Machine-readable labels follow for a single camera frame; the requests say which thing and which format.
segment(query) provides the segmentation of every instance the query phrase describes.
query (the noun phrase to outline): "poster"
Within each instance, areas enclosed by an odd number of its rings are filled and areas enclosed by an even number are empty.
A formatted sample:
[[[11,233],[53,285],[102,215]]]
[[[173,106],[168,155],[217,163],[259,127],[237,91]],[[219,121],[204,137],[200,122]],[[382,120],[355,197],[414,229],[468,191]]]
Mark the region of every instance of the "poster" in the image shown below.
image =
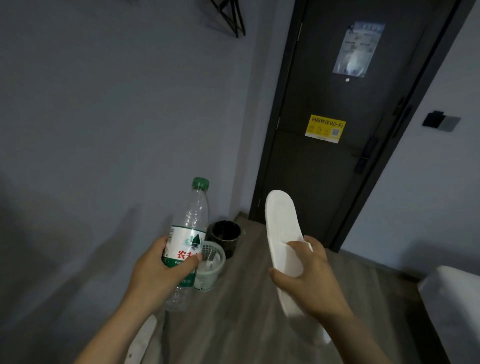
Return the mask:
[[[363,77],[367,73],[385,24],[355,22],[343,38],[333,73]]]
[[[325,140],[331,143],[338,143],[342,136],[345,122],[324,116],[311,115],[308,122],[305,136]]]

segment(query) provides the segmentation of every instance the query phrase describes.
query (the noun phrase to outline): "person's left hand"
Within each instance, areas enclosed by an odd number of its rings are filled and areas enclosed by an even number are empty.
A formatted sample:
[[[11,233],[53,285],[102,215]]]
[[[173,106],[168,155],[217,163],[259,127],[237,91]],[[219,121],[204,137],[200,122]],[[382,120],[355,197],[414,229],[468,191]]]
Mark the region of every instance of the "person's left hand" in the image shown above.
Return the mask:
[[[123,303],[134,306],[137,313],[144,316],[158,309],[202,260],[201,254],[194,254],[177,266],[168,268],[161,260],[167,239],[168,236],[157,239],[137,260],[123,297]]]

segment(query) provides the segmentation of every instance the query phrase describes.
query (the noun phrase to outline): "white wall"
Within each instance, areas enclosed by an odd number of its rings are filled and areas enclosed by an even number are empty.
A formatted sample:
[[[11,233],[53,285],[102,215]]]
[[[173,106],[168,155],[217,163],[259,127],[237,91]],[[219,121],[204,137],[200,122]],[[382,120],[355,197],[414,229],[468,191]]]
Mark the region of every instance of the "white wall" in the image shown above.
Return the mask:
[[[342,249],[417,276],[480,274],[479,34],[477,2]],[[433,110],[462,120],[452,133],[422,127]]]
[[[194,176],[248,212],[293,2],[0,3],[3,359],[68,362]]]

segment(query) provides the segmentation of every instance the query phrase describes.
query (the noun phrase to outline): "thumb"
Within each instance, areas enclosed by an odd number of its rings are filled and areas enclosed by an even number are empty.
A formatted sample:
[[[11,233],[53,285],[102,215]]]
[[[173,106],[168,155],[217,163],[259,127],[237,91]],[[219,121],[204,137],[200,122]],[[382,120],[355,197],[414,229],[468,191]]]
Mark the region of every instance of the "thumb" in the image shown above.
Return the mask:
[[[275,283],[275,285],[279,287],[282,291],[285,291],[287,293],[292,292],[292,289],[296,283],[296,278],[287,276],[285,273],[282,273],[275,268],[270,268],[268,270],[268,273],[270,273],[270,278],[272,279],[272,282]]]
[[[198,264],[202,261],[202,255],[200,253],[189,256],[180,264],[170,268],[173,275],[180,282],[187,275],[189,275],[194,269],[198,267]]]

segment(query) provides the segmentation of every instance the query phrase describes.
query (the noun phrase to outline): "wooden floor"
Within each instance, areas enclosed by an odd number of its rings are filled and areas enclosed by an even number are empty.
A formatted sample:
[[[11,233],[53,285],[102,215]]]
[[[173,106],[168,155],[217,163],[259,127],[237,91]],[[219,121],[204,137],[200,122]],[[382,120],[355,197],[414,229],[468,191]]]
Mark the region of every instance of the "wooden floor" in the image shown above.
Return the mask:
[[[267,273],[265,226],[238,223],[246,234],[215,288],[195,291],[188,310],[168,313],[161,339],[152,339],[161,341],[163,363],[342,363],[332,343],[315,348],[290,329]],[[393,363],[445,363],[415,283],[330,251],[328,259],[353,312]]]

